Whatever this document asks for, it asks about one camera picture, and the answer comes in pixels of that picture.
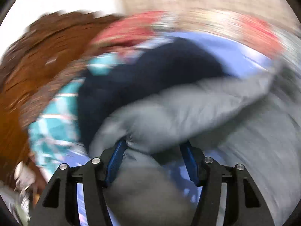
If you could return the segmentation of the grey puffer jacket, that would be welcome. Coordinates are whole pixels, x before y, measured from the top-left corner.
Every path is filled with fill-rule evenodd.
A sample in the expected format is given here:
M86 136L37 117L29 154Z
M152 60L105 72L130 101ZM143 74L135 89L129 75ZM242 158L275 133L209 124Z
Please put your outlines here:
M173 87L113 113L90 145L99 156L126 137L119 174L105 192L121 225L188 225L193 207L162 168L186 140L242 163L276 225L300 200L300 73L290 68L247 79L208 79Z

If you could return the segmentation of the teal white wavy pillow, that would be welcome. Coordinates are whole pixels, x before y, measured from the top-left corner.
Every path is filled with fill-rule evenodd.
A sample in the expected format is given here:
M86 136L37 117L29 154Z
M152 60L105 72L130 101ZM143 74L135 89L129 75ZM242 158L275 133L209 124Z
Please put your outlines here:
M31 151L38 166L53 173L63 162L82 164L89 159L80 143L78 92L83 77L75 77L51 98L38 119L29 125Z

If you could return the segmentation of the brown floral cloth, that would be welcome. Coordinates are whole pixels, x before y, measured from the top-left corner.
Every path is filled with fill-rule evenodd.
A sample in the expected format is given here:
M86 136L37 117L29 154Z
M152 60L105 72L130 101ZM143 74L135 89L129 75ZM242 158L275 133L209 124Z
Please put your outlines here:
M38 118L63 86L68 84L73 78L79 76L87 68L86 61L80 59L70 62L49 83L42 86L22 105L20 110L20 126L22 129L26 129L29 124Z

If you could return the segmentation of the navy knit garment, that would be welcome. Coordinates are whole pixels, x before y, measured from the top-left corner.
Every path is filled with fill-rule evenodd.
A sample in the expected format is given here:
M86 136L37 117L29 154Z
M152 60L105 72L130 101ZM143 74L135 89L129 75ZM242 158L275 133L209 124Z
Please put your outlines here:
M175 85L229 76L218 60L188 39L176 38L118 64L106 75L85 71L78 91L80 142L88 150L104 120L118 108Z

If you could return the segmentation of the blue patterned bedsheet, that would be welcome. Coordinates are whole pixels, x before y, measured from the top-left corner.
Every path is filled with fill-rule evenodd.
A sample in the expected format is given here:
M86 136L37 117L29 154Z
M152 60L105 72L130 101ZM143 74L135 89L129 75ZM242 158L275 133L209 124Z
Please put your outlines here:
M107 53L104 50L100 50L95 53L95 56L93 58L90 58L88 60L87 68L83 72L83 77L85 79L85 71L89 70L93 75L106 75L109 73L109 71L118 64L132 64L135 63L138 58L145 53L148 50L152 50L154 48L157 48L161 45L165 45L167 43L173 42L176 38L184 38L192 41L195 43L198 47L202 48L203 50L207 51L211 55L213 55L218 62L222 64L223 69L226 71L226 73L229 74L229 76L221 77L221 78L207 78L202 79L199 81L196 81L194 83L208 80L208 79L223 79L223 78L235 78L235 79L247 79L251 76L255 76L257 74L260 74L264 71L270 71L270 60L267 59L264 55L256 53L254 50L241 45L240 43L237 43L232 40L228 40L225 38L217 37L217 36L211 36L208 34L202 34L202 33L194 33L194 32L175 32L175 33L169 33L165 37L158 37L155 39L148 40L146 42L140 43L139 45L136 45L134 47L134 54L132 56L127 56L124 59L120 59L117 55L117 53ZM139 99L137 101L134 101L130 104L127 104L125 106L122 106L115 110L113 113L118 111L119 109L126 107L128 105L131 105L133 103L136 103L138 101L141 101L143 99L146 99L148 97L155 96L156 94L160 94L161 92L171 89L173 87L177 86L183 86L188 84L181 84L181 85L175 85L170 88L161 90L159 93L151 94L147 97L144 97L142 99ZM125 152L129 149L128 140L126 137L121 137L120 139L125 139L127 142L127 149ZM193 207L193 216L196 212L196 208L198 206L198 201L201 195L202 188L197 187L194 185L194 183L190 180L188 171L186 169L181 151L180 151L180 144L177 146L176 149L168 153L168 160L162 163L162 168L164 172L167 174L168 178L175 184L176 189L180 191L180 194L183 198L187 199L189 204ZM90 148L87 150L87 153L89 157L94 158L90 155ZM104 190L104 197L105 192L113 185L113 183Z

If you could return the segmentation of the carved wooden headboard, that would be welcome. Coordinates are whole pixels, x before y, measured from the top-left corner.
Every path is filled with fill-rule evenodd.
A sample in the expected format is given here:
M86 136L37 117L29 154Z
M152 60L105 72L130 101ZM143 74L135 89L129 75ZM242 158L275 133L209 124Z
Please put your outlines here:
M1 181L14 189L16 165L29 160L27 131L20 110L68 63L80 59L89 42L121 19L111 14L54 12L40 17L6 50L1 60Z

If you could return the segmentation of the red patchwork quilt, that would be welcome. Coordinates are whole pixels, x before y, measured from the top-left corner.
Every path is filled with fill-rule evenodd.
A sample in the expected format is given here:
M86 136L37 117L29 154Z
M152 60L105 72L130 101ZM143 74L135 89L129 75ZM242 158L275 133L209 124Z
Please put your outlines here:
M206 32L240 42L274 58L283 51L280 38L267 21L227 10L192 10L180 14L150 11L134 14L99 32L90 48L119 47L124 50L153 39L160 32Z

